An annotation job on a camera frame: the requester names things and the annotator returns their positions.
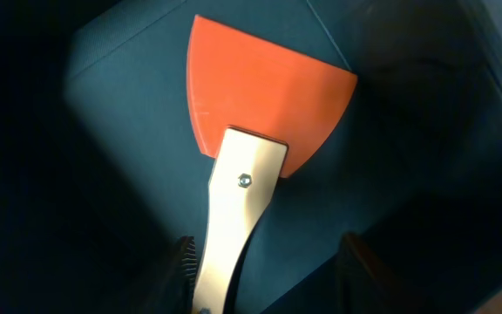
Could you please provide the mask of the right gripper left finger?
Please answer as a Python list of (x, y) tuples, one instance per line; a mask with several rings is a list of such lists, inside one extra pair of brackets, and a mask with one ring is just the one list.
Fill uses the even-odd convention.
[(164, 262), (146, 300), (146, 313), (190, 314), (197, 275), (194, 238), (182, 236)]

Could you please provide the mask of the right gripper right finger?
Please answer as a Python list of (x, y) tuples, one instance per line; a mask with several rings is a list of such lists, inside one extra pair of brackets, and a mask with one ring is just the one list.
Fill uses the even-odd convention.
[(336, 289), (346, 314), (432, 313), (434, 303), (387, 266), (355, 233), (343, 235), (336, 255)]

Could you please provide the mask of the orange scraper wooden handle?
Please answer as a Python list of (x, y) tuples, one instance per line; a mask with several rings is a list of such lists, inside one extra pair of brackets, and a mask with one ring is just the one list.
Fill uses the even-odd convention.
[(198, 147), (214, 166), (194, 312), (226, 310), (236, 267), (276, 183), (331, 135), (356, 83), (351, 72), (195, 17), (187, 103)]

